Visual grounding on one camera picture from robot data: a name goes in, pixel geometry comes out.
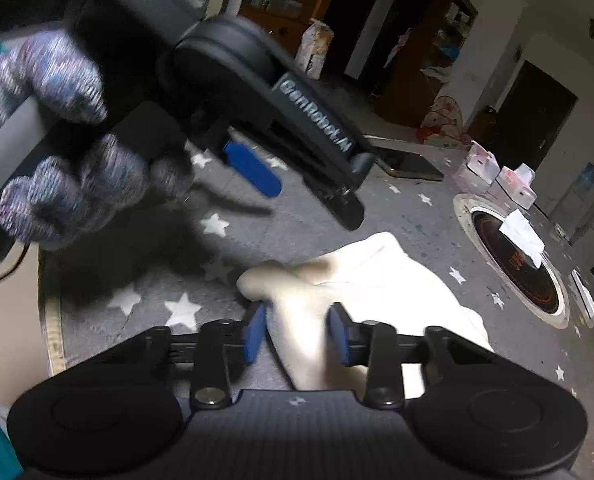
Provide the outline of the grey knit gloved left hand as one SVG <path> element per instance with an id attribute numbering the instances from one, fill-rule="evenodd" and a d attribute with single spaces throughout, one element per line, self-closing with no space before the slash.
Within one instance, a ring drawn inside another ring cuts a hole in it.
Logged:
<path id="1" fill-rule="evenodd" d="M 80 138 L 77 127 L 104 122 L 99 67 L 67 32 L 38 32 L 3 49 L 0 130 L 30 98 L 65 120 L 70 142 Z M 0 192 L 0 230 L 21 243 L 61 248 L 103 229 L 148 191 L 173 200 L 184 196 L 194 180 L 184 141 L 163 129 L 145 141 L 140 146 L 107 133 L 74 162 L 50 155 L 28 176 L 7 180 Z"/>

